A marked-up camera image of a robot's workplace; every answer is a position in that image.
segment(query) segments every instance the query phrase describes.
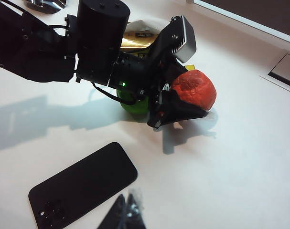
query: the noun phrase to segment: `black wire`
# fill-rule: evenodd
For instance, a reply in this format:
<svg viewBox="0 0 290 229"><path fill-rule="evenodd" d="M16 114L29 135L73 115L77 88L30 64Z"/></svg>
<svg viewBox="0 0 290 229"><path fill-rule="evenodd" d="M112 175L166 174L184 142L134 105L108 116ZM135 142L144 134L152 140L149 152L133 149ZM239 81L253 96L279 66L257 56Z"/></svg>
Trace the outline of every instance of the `black wire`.
<svg viewBox="0 0 290 229"><path fill-rule="evenodd" d="M92 85L93 85L93 86L94 86L98 91L100 91L101 93L105 94L105 95L106 95L107 97L109 97L110 99L113 99L113 100L115 100L115 101L117 101L117 102L120 102L120 103L122 103L122 104L126 104L126 105L134 105L134 104L136 103L136 99L133 99L132 101L126 101L126 100L120 99L120 98L118 98L118 97L116 97L116 96L114 96L114 95L112 95L112 94L110 94L110 93L108 93L108 92L102 90L100 87L97 87L97 86L95 85L94 82L91 82L91 83L92 83Z"/></svg>
<svg viewBox="0 0 290 229"><path fill-rule="evenodd" d="M24 10L22 7L14 4L13 2L11 2L9 0L0 0L0 1L3 1L3 2L5 2L5 3L7 3L7 4L11 5L11 6L13 6L14 8L16 8L16 9L22 11L22 12L26 12L26 10Z"/></svg>
<svg viewBox="0 0 290 229"><path fill-rule="evenodd" d="M49 25L48 27L52 28L52 29L66 29L65 25Z"/></svg>

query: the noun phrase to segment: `green ball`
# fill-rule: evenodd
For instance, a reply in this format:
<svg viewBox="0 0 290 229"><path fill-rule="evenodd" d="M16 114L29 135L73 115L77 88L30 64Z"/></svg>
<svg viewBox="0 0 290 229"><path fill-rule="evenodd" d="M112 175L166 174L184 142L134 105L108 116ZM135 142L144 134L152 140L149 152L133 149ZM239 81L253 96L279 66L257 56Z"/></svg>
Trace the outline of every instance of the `green ball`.
<svg viewBox="0 0 290 229"><path fill-rule="evenodd" d="M123 100L127 100L127 101L132 101L133 98L131 96L131 94L129 92L124 92L124 91L116 91L116 94L118 96L118 98L121 98ZM135 114L135 115L143 115L146 114L148 112L148 96L146 96L146 98L143 101L136 101L136 103L134 105L126 105L126 104L121 104L122 108L124 108L124 110L130 112L131 114Z"/></svg>

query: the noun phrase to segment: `black phone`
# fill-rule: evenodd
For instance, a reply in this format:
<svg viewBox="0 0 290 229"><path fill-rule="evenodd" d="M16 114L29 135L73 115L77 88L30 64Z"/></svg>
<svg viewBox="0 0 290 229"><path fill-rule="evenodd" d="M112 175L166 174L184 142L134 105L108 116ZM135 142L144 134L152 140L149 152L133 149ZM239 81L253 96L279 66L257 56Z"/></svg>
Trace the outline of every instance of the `black phone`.
<svg viewBox="0 0 290 229"><path fill-rule="evenodd" d="M28 197L38 228L66 227L137 176L120 144L108 144L30 190Z"/></svg>

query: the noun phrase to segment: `yellow label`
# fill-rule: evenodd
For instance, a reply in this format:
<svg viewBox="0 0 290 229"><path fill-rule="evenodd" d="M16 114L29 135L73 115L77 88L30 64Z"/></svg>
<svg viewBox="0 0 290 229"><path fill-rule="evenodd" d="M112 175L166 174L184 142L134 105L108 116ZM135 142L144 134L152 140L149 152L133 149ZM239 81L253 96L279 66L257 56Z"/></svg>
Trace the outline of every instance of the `yellow label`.
<svg viewBox="0 0 290 229"><path fill-rule="evenodd" d="M187 69L187 70L195 70L196 68L194 67L194 65L193 64L191 64L191 65L186 65L185 66L185 68Z"/></svg>

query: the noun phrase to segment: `robotic arm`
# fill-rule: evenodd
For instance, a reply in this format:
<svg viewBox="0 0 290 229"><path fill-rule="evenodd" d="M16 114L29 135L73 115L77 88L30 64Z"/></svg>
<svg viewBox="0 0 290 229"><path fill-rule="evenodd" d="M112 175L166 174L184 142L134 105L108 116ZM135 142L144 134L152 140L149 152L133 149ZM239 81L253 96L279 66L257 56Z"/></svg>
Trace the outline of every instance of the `robotic arm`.
<svg viewBox="0 0 290 229"><path fill-rule="evenodd" d="M0 1L0 67L36 82L90 81L129 92L132 105L149 97L149 126L205 117L204 109L182 101L170 85L187 70L178 63L196 52L194 31L184 16L171 22L148 47L145 58L120 51L130 10L119 0L80 0L77 16L67 15L66 26L48 26L8 0L22 14ZM54 28L64 28L60 36ZM75 55L79 61L75 67Z"/></svg>

